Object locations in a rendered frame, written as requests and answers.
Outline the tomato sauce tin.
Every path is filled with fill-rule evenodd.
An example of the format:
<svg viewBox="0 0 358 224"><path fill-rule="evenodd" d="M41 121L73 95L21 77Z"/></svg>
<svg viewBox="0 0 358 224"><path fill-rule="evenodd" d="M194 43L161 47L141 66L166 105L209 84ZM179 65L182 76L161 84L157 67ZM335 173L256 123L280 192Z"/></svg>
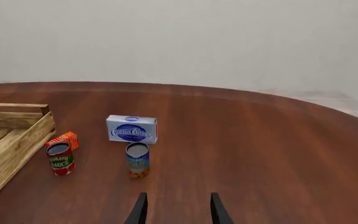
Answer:
<svg viewBox="0 0 358 224"><path fill-rule="evenodd" d="M63 177L74 171L76 164L70 143L54 143L45 152L54 175Z"/></svg>

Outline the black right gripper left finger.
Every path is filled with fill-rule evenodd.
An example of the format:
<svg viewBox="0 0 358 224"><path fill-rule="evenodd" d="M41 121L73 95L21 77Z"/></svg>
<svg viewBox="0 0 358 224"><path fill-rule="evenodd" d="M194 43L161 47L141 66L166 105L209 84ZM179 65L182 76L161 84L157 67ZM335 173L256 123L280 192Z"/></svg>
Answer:
<svg viewBox="0 0 358 224"><path fill-rule="evenodd" d="M148 199L147 193L139 194L135 205L133 206L129 216L124 224L145 224L147 219Z"/></svg>

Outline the small orange food box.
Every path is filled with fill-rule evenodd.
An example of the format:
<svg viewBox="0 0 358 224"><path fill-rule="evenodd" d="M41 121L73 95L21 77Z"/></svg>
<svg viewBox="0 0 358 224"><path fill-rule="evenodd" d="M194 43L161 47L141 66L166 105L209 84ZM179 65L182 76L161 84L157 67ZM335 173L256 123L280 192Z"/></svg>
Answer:
<svg viewBox="0 0 358 224"><path fill-rule="evenodd" d="M60 142L67 142L70 145L70 149L74 151L75 149L79 148L79 142L77 135L74 132L67 132L65 134L62 134L60 136L57 136L55 138L52 138L51 140L47 141L45 145L47 147Z"/></svg>

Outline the wooden slat tray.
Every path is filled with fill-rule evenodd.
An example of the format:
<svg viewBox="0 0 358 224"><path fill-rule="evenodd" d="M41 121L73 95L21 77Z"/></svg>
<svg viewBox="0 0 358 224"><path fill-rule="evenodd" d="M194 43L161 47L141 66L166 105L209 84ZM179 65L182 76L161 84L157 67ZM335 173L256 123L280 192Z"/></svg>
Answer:
<svg viewBox="0 0 358 224"><path fill-rule="evenodd" d="M0 103L0 190L54 134L47 104Z"/></svg>

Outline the blue alphabet soup tin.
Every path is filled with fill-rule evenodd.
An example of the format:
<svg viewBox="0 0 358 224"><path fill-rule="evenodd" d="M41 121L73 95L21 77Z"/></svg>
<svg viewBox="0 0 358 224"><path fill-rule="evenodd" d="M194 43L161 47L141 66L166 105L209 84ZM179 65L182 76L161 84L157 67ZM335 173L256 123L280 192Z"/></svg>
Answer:
<svg viewBox="0 0 358 224"><path fill-rule="evenodd" d="M133 179L146 177L150 172L149 146L141 142L127 145L126 162Z"/></svg>

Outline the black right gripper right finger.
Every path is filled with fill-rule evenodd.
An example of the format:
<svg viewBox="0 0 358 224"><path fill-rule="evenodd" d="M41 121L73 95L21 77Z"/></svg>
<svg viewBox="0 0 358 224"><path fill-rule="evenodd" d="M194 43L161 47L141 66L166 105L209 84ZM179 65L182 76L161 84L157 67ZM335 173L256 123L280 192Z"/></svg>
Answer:
<svg viewBox="0 0 358 224"><path fill-rule="evenodd" d="M211 193L210 213L213 224L234 224L216 192Z"/></svg>

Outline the blue cream cheese box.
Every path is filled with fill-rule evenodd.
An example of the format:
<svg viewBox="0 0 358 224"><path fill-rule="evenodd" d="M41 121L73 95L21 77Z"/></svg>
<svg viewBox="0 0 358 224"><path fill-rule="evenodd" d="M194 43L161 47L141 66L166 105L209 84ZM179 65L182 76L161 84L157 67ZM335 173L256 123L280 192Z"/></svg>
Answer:
<svg viewBox="0 0 358 224"><path fill-rule="evenodd" d="M155 144L158 139L157 118L109 115L106 119L108 139L118 142Z"/></svg>

